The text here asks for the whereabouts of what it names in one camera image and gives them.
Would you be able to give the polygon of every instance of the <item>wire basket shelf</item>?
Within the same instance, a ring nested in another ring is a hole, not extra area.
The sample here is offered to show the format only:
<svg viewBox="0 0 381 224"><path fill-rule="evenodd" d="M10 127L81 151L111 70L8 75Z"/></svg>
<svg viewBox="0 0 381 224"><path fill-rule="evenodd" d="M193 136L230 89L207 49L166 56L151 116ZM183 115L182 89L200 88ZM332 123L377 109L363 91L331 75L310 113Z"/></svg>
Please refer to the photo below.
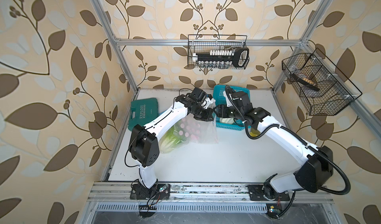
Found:
<svg viewBox="0 0 381 224"><path fill-rule="evenodd" d="M287 82L293 86L309 115L334 116L359 98L362 92L335 66L331 72L321 62L321 51L300 53L282 60Z"/></svg>
<svg viewBox="0 0 381 224"><path fill-rule="evenodd" d="M188 67L246 69L249 63L247 36L188 35Z"/></svg>

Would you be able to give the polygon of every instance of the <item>plastic bag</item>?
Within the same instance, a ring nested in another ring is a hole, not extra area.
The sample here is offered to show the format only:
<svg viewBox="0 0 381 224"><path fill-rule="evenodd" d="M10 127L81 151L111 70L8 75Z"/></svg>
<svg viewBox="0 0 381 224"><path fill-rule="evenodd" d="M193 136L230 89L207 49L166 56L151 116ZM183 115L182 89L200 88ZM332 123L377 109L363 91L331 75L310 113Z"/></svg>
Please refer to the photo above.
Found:
<svg viewBox="0 0 381 224"><path fill-rule="evenodd" d="M216 118L211 122L198 121L192 114L176 122L160 139L159 149L162 153L169 153L172 150L188 144L189 142L216 144L217 129Z"/></svg>

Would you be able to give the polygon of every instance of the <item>metal vent grille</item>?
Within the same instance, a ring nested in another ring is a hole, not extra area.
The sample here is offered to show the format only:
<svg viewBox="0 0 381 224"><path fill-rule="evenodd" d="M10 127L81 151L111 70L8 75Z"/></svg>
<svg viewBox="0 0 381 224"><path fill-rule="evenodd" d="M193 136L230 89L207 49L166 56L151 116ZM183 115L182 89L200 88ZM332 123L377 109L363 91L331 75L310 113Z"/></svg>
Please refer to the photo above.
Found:
<svg viewBox="0 0 381 224"><path fill-rule="evenodd" d="M230 212L230 213L266 213L264 203L159 203L154 207L157 212ZM137 212L138 203L102 202L97 211L103 212Z"/></svg>

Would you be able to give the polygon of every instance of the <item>blue plastic basket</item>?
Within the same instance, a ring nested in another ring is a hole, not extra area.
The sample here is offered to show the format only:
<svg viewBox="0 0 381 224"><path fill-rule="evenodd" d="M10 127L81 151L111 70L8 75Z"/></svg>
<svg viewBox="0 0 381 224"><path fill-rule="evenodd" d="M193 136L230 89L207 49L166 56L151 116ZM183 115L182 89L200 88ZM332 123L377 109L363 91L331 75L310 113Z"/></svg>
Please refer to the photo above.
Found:
<svg viewBox="0 0 381 224"><path fill-rule="evenodd" d="M249 99L250 99L250 91L247 88L241 88L241 87L236 87L236 86L230 86L232 89L234 89L236 92L238 91L244 91L245 93L248 94ZM213 90L213 98L216 100L216 106L220 104L226 104L226 98L224 97L224 92L225 91L225 85L216 85ZM219 121L219 118L216 118L216 126L221 127L221 128L226 128L226 129L232 129L232 130L237 130L237 131L242 131L245 129L245 127L241 127L238 125L230 125L230 124L225 124L221 123Z"/></svg>

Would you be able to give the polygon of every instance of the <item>yellow object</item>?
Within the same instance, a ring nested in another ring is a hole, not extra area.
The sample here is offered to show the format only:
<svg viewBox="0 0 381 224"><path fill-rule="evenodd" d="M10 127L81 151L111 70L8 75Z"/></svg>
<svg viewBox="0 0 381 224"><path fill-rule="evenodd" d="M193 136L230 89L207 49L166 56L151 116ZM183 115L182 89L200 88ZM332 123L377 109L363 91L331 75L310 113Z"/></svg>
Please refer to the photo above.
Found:
<svg viewBox="0 0 381 224"><path fill-rule="evenodd" d="M260 133L261 133L260 131L251 128L251 131L250 131L251 136L259 136Z"/></svg>

